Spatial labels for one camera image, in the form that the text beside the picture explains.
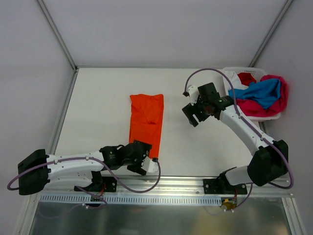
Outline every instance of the pink cloth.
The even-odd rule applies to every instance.
[[[258,102],[253,100],[237,99],[237,104],[245,115],[252,117],[270,117],[280,113],[286,108],[288,102],[289,88],[283,77],[275,75],[265,75],[261,78],[260,81],[265,81],[272,78],[277,78],[281,82],[280,98],[268,109],[263,109]]]

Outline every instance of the blue cloth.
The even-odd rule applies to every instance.
[[[249,99],[258,102],[264,109],[268,109],[280,98],[280,80],[269,79],[258,83],[251,82],[246,90],[235,89],[236,99]]]

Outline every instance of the white wall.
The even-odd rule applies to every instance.
[[[71,68],[34,0],[0,3],[0,234],[12,234],[24,200],[7,183],[17,164],[47,148]]]
[[[81,66],[250,63],[285,0],[45,0]]]
[[[269,132],[290,148],[294,195],[308,233],[313,231],[313,1],[296,0],[256,67],[283,76],[289,103]]]

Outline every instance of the red cloth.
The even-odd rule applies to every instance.
[[[243,84],[245,86],[249,86],[251,82],[256,83],[256,80],[254,79],[254,77],[249,72],[241,72],[240,74],[238,74],[238,77],[241,81],[241,84]]]
[[[131,95],[132,116],[129,143],[141,141],[152,145],[149,158],[158,158],[160,149],[164,96],[162,94]]]
[[[237,99],[237,104],[247,116],[252,117],[270,117],[283,111],[288,102],[289,88],[287,83],[282,77],[275,75],[265,75],[260,81],[277,78],[280,80],[280,98],[268,109],[263,109],[258,102],[253,100]]]

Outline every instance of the clothing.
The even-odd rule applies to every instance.
[[[226,77],[229,78],[231,84],[233,85],[235,89],[245,90],[248,88],[248,86],[241,84],[241,81],[238,75],[234,71],[225,71],[224,74],[226,75]],[[227,91],[231,90],[230,84],[227,81],[224,82],[224,84],[225,84],[225,89]]]
[[[248,99],[258,102],[264,109],[268,109],[280,98],[280,80],[269,79],[258,83],[250,83],[246,90],[235,89],[236,99]]]
[[[270,79],[278,79],[280,81],[280,98],[273,103],[268,109],[264,109],[258,102],[254,100],[236,99],[243,113],[252,117],[270,117],[285,110],[288,103],[289,87],[282,77],[275,75],[263,76],[261,81]]]
[[[137,94],[130,96],[132,101],[129,143],[141,141],[152,145],[149,158],[158,158],[164,110],[162,94]]]
[[[251,82],[256,83],[256,80],[249,72],[241,72],[238,77],[243,85],[249,86]]]

